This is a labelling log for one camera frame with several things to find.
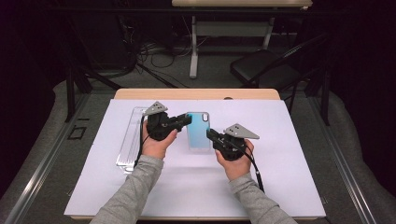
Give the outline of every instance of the gray carpet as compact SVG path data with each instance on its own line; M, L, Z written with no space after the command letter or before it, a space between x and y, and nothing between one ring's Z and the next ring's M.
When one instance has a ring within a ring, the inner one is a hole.
M271 43L277 44L282 44L282 41L284 41L282 38L274 38L273 40ZM184 85L192 88L237 88L239 82L230 75L228 66L232 60L238 57L240 55L235 53L208 54L202 50L197 79L190 79L188 75L190 57L177 57L172 65L166 68L156 68L151 64L149 58L145 65L171 75ZM155 61L155 59L160 58L153 59L157 66L171 62L166 61L168 60L166 56L163 56L159 61ZM175 82L168 75L161 76L182 87L180 83ZM140 69L135 69L127 76L113 78L112 80L123 87L166 88L165 85L146 72L142 73ZM78 181L92 141L106 112L108 102L114 96L114 91L106 85L96 80L92 80L92 85L94 86L94 92L89 95L86 104L76 118L76 122L72 124L72 131L66 135L66 139L60 144L60 153L46 176L46 181L22 219L22 223L88 223L88 221L76 221L65 217L63 212L69 200L69 194ZM61 83L54 90L57 99L49 121L32 148L26 163L0 201L0 223L6 221L35 169L56 143L58 133L62 129L66 118L65 84ZM324 204L326 213L332 223L362 223L345 182L334 162L332 150L320 129L320 121L316 119L315 113L309 100L300 93L296 99L291 118L319 195L326 202ZM342 149L353 175L360 183L362 193L367 199L377 223L394 223L395 199L376 183L372 173L362 162L359 138L356 135L353 123L350 121L342 102L334 95L331 97L330 122L337 143ZM328 221L322 218L314 221L299 221L299 223L320 224L328 223Z

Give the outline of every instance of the dark background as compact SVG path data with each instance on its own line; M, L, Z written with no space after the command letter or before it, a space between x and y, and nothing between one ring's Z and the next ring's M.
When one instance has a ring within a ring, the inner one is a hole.
M103 7L111 6L107 0L94 2ZM136 6L141 4L139 7L170 7L170 1L131 2ZM79 62L96 69L95 62L105 69L123 69L130 65L131 60L130 49L122 44L122 32L114 16L93 16L93 21L74 17L77 30L68 30L70 27L59 25L30 1L2 4L1 195L19 171L50 114L55 99L52 89L65 79L69 65L64 48L69 49ZM316 0L312 10L349 7L356 9L359 16L351 20L307 20L302 32L327 31L342 39L336 41L335 38L330 51L326 52L336 56L331 67L331 90L345 102L355 122L364 161L379 183L396 195L396 8L386 1L374 4L359 1L357 4L354 1ZM94 20L103 20L103 26L93 26ZM162 17L161 20L145 18L141 32L165 46L171 46L173 22L179 21L171 17ZM59 34L63 32L68 34L61 38L68 41L67 46L59 41ZM94 52L83 50L84 44L91 45ZM117 56L104 54L108 48L116 51Z

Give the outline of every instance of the person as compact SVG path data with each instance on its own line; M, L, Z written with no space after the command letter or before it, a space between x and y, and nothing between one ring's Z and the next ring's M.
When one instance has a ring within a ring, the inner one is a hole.
M162 141L149 137L147 123L143 124L143 139L146 139L142 155L133 172L127 176L124 184L108 200L93 218L91 224L136 223L146 204L150 191L160 177L166 149L177 138L173 130ZM253 144L245 140L248 153L252 153ZM216 150L218 163L224 167L230 180L233 195L246 209L251 223L296 223L276 202L262 192L250 175L250 160L243 156L236 161L226 161Z

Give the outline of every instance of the black chair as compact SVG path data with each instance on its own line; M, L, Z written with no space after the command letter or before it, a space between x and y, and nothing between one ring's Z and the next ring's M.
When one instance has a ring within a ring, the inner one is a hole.
M291 98L291 112L298 83L320 69L319 46L327 39L328 35L319 35L281 56L267 49L258 50L232 62L231 73L243 83L241 88L276 89L281 92L293 87L291 96L284 99Z

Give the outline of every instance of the clear plastic case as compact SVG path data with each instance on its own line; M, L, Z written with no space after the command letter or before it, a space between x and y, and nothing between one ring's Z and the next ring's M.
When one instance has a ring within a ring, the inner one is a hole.
M116 164L125 174L130 174L134 169L134 164L140 148L140 124L146 109L147 107L134 108L119 156L117 157Z

